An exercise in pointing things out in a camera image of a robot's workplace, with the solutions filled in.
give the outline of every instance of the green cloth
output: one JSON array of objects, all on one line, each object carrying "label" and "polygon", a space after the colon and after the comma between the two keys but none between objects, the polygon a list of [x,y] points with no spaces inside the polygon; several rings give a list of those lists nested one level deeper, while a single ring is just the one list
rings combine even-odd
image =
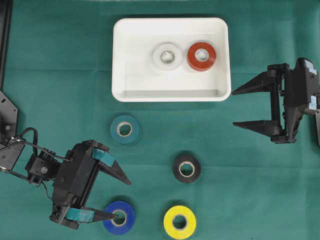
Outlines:
[{"label": "green cloth", "polygon": [[[41,187],[0,174],[3,240],[161,240],[169,207],[188,206],[197,227],[193,240],[318,240],[320,148],[315,117],[305,115],[295,144],[234,127],[268,120],[267,93],[230,96],[223,102],[119,102],[111,93],[113,26],[125,17],[219,17],[229,29],[232,89],[267,65],[294,66],[306,57],[320,69],[318,0],[14,0],[4,93],[19,109],[18,131],[39,130],[39,144],[64,155],[95,139],[132,181],[100,173],[86,206],[103,210],[123,200],[136,222],[122,236],[102,222],[77,231],[49,221],[52,203]],[[110,124],[130,114],[140,138],[121,145]],[[177,181],[172,165],[181,151],[202,166],[192,184]],[[15,170],[24,170],[32,149]],[[48,184],[51,194],[51,183]]]}]

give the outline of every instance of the tape roll core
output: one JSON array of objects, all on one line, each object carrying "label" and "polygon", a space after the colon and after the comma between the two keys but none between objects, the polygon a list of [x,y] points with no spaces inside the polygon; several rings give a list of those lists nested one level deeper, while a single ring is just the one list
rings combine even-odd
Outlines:
[{"label": "tape roll core", "polygon": [[213,46],[207,42],[196,42],[193,44],[187,54],[187,62],[191,68],[203,72],[209,70],[217,58]]}]

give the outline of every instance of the blue tape roll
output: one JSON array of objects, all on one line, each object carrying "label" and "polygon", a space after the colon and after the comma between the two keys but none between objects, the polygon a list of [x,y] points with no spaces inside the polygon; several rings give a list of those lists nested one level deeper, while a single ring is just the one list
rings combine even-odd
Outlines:
[{"label": "blue tape roll", "polygon": [[118,210],[125,213],[125,222],[122,225],[117,226],[112,220],[103,221],[105,229],[114,235],[122,235],[129,232],[136,220],[134,209],[125,201],[114,201],[110,203],[104,211],[106,213],[115,213]]},{"label": "blue tape roll", "polygon": [[[122,136],[119,134],[119,127],[121,124],[123,125],[131,125],[131,132],[127,136]],[[140,127],[137,122],[132,116],[129,115],[121,115],[116,117],[110,126],[111,136],[114,140],[121,144],[128,144],[135,141],[139,136]]]}]

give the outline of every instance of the cable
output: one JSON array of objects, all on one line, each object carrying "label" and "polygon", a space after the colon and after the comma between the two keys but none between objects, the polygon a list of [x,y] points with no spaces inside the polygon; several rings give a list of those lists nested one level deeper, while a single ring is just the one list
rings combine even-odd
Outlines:
[{"label": "cable", "polygon": [[52,198],[48,194],[48,189],[47,189],[47,186],[45,185],[44,181],[41,181],[41,183],[42,183],[42,185],[44,187],[44,191],[45,191],[46,196],[48,197],[48,199],[52,200]]},{"label": "cable", "polygon": [[[23,130],[23,131],[20,133],[19,137],[22,138],[26,133],[28,133],[28,132],[30,132],[30,131],[33,131],[33,142],[32,142],[32,143],[33,143],[34,145],[37,145],[37,144],[38,144],[38,131],[37,131],[35,128],[33,128],[33,127],[28,127],[28,128],[26,128],[25,130]],[[36,147],[33,147],[32,149],[33,149],[34,155],[35,155],[35,156],[38,156],[37,148],[36,148]]]},{"label": "cable", "polygon": [[14,142],[14,143],[9,144],[8,146],[5,146],[5,147],[3,147],[3,148],[0,148],[0,152],[2,152],[2,151],[4,151],[4,150],[7,150],[7,149],[9,149],[9,148],[11,148],[11,147],[13,147],[14,145],[17,145],[17,144],[30,145],[30,146],[32,146],[32,147],[34,147],[34,148],[37,148],[37,149],[45,152],[45,153],[48,154],[49,156],[54,157],[55,159],[60,159],[60,160],[66,161],[66,162],[71,162],[71,161],[72,161],[72,158],[67,159],[67,158],[65,158],[65,157],[55,155],[55,154],[49,152],[48,150],[46,150],[46,149],[43,148],[43,147],[40,147],[40,146],[38,146],[38,145],[35,145],[35,144],[31,143],[31,142],[24,141],[24,140],[16,141],[16,142]]}]

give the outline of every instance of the white tray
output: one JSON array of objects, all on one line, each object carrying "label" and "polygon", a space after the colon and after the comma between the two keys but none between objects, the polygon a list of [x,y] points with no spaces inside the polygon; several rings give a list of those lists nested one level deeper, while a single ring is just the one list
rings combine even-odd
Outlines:
[{"label": "white tray", "polygon": [[[193,70],[189,47],[208,42],[216,51],[213,67]],[[173,71],[154,67],[157,46],[171,42],[183,51]],[[220,18],[123,18],[113,29],[112,94],[121,102],[217,102],[231,93],[228,26]]]}]

